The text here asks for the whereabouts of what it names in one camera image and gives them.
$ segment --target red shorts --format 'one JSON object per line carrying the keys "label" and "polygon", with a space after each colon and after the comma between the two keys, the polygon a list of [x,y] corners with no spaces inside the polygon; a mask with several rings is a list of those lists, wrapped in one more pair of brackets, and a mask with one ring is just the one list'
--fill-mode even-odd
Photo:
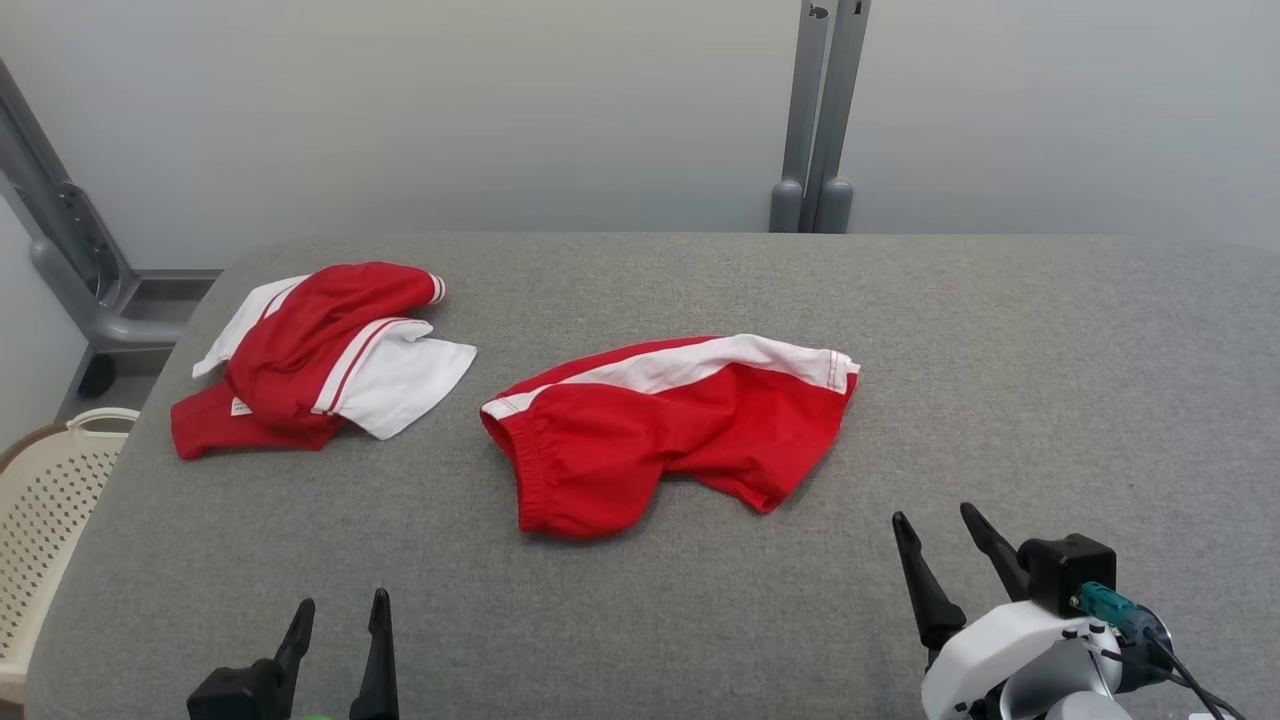
{"label": "red shorts", "polygon": [[480,416],[515,468],[520,529],[591,538],[639,520],[668,471],[772,511],[836,439],[858,369],[751,334],[667,340],[553,368]]}

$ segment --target laundry basket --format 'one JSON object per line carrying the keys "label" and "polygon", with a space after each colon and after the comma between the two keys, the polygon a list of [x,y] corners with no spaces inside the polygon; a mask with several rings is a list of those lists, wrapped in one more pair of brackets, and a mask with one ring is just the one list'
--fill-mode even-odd
{"label": "laundry basket", "polygon": [[100,407],[24,437],[0,456],[0,700],[23,703],[27,664],[49,605],[128,433],[84,428],[137,420]]}

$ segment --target clothing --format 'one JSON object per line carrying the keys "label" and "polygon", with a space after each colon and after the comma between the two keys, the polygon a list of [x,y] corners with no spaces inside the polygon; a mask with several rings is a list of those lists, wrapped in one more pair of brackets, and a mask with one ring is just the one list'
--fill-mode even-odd
{"label": "clothing", "polygon": [[434,407],[476,348],[430,340],[430,323],[397,316],[439,302],[438,277],[390,263],[334,265],[250,293],[192,369],[228,360],[223,380],[173,406],[183,459],[218,447],[319,450],[347,419],[379,439]]}
{"label": "clothing", "polygon": [[480,418],[516,474],[520,528],[593,538],[687,473],[767,514],[836,439],[859,366],[753,334],[667,340],[566,363]]}

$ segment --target gray table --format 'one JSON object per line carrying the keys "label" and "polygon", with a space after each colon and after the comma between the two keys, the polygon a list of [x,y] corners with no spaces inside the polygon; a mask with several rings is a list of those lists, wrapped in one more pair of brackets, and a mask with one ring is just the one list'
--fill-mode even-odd
{"label": "gray table", "polygon": [[[399,437],[182,462],[169,406],[244,293],[333,263],[443,275],[425,313],[480,355]],[[863,364],[829,457],[754,515],[664,483],[622,537],[516,528],[476,409],[625,343],[754,332]],[[433,234],[250,258],[196,311],[84,532],[31,669],[28,717],[183,717],[219,665],[319,607],[298,714],[346,716],[372,591],[392,593],[415,717],[919,717],[919,647],[890,515],[952,600],[1002,594],[970,500],[1012,539],[1082,532],[1171,624],[1201,680],[1280,706],[1280,256],[1051,237]],[[1129,696],[1181,716],[1188,692]]]}

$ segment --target white wall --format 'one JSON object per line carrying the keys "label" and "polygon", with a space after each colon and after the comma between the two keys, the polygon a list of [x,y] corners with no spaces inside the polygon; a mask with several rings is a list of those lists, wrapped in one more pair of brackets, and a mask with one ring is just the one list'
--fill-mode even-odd
{"label": "white wall", "polygon": [[5,0],[129,261],[379,227],[764,229],[794,0]]}
{"label": "white wall", "polygon": [[1280,249],[1280,5],[877,0],[851,232],[1120,232]]}
{"label": "white wall", "polygon": [[0,451],[54,421],[88,347],[27,259],[29,246],[0,195]]}

